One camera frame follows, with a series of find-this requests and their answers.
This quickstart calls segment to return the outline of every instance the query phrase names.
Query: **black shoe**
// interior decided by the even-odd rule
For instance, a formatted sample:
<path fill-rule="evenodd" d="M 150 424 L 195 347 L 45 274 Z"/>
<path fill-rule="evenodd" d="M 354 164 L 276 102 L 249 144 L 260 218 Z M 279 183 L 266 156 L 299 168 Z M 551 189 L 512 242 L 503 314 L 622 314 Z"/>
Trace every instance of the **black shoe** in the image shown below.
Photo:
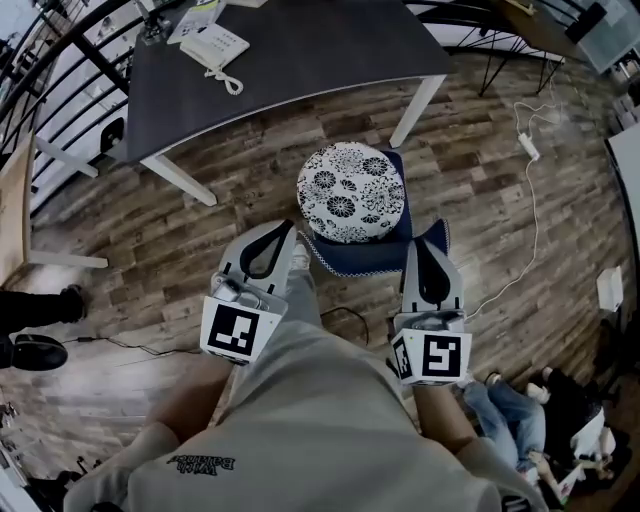
<path fill-rule="evenodd" d="M 64 321 L 65 324 L 73 324 L 87 317 L 87 301 L 81 286 L 67 286 L 60 295 L 69 301 L 69 319 Z"/>
<path fill-rule="evenodd" d="M 13 342 L 9 335 L 0 334 L 0 369 L 10 368 L 13 361 Z"/>
<path fill-rule="evenodd" d="M 67 349 L 49 336 L 18 334 L 14 343 L 14 368 L 30 372 L 55 370 L 67 362 Z"/>

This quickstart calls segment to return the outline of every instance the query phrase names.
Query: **telephone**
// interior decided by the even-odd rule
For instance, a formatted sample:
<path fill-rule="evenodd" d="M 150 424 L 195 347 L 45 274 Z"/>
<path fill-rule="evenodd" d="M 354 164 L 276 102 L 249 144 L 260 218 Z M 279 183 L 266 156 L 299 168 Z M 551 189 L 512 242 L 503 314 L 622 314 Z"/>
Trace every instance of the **telephone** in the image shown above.
<path fill-rule="evenodd" d="M 180 50 L 207 68 L 205 77 L 223 81 L 227 92 L 237 96 L 244 89 L 242 82 L 222 71 L 229 62 L 249 48 L 249 43 L 220 25 L 209 25 L 202 32 L 189 34 L 180 43 Z"/>

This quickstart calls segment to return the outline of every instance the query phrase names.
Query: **desk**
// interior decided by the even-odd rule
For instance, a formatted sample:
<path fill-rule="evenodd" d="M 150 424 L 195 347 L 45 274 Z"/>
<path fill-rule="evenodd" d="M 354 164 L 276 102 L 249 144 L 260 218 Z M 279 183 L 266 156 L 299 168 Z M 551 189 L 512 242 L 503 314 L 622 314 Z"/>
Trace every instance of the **desk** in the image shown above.
<path fill-rule="evenodd" d="M 108 264 L 104 258 L 31 250 L 29 200 L 36 139 L 33 132 L 27 135 L 0 171 L 0 286 L 27 263 L 90 268 Z"/>
<path fill-rule="evenodd" d="M 515 38 L 515 41 L 511 46 L 511 50 L 504 56 L 496 71 L 493 73 L 489 81 L 487 81 L 489 67 L 491 66 L 491 54 L 489 54 L 487 70 L 484 75 L 482 88 L 480 89 L 480 96 L 482 96 L 489 88 L 491 82 L 493 82 L 496 76 L 498 76 L 498 73 L 500 73 L 504 65 L 514 56 L 519 55 L 527 46 L 534 48 L 536 50 L 535 53 L 539 51 L 545 52 L 545 58 L 542 61 L 542 69 L 540 71 L 540 82 L 538 84 L 536 94 L 544 89 L 565 58 L 584 60 L 584 56 L 580 49 L 565 35 L 563 28 L 556 22 L 553 16 L 549 14 L 544 5 L 536 3 L 535 1 L 530 2 L 535 8 L 535 13 L 533 16 L 529 16 L 504 0 L 489 0 L 489 3 L 491 4 L 495 15 L 499 18 L 500 22 L 502 22 L 500 25 L 508 27 L 507 30 L 514 34 L 512 37 Z M 474 27 L 465 39 L 467 39 L 475 30 L 477 30 L 477 27 Z M 495 41 L 495 36 L 498 32 L 498 30 L 493 30 L 491 50 L 493 50 L 493 42 Z M 491 37 L 485 36 L 482 39 L 488 42 Z M 547 64 L 547 53 L 559 55 L 562 58 L 555 64 L 551 69 L 549 76 L 543 81 L 544 71 Z"/>
<path fill-rule="evenodd" d="M 193 5 L 167 11 L 174 26 Z M 449 57 L 400 0 L 269 0 L 227 6 L 218 19 L 251 47 L 225 67 L 239 96 L 205 78 L 178 45 L 138 40 L 129 92 L 127 152 L 207 205 L 215 196 L 167 159 L 168 149 L 236 119 L 323 93 L 422 78 L 391 137 L 397 147 L 450 71 Z"/>

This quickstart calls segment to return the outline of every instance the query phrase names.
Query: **dark gray table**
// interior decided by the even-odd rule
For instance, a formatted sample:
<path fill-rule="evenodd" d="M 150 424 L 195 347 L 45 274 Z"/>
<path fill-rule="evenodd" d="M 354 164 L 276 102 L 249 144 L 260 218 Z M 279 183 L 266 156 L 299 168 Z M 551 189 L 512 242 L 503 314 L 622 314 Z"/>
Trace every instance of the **dark gray table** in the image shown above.
<path fill-rule="evenodd" d="M 174 26 L 195 0 L 165 13 Z M 227 6 L 217 23 L 251 47 L 224 68 L 244 91 L 227 93 L 179 45 L 136 44 L 127 126 L 140 161 L 207 205 L 215 196 L 163 153 L 236 119 L 301 98 L 422 78 L 390 143 L 399 146 L 450 70 L 438 42 L 400 0 L 269 0 Z"/>

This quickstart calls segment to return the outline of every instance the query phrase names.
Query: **jeans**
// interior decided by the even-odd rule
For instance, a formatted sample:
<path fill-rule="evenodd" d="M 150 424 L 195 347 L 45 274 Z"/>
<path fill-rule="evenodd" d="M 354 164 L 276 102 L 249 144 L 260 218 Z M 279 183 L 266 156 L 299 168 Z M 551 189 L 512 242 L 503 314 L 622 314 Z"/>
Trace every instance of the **jeans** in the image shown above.
<path fill-rule="evenodd" d="M 512 468 L 527 471 L 534 464 L 529 452 L 544 451 L 546 426 L 542 406 L 499 380 L 487 388 L 472 382 L 464 388 L 464 401 L 474 410 L 484 434 Z"/>
<path fill-rule="evenodd" d="M 289 304 L 289 307 L 280 322 L 301 320 L 302 322 L 322 328 L 316 287 L 313 282 L 313 277 L 311 277 L 311 273 L 308 270 L 291 270 L 289 272 L 287 290 L 284 298 Z M 255 365 L 247 365 L 236 369 L 230 397 L 236 394 L 242 382 L 253 371 L 254 366 Z"/>

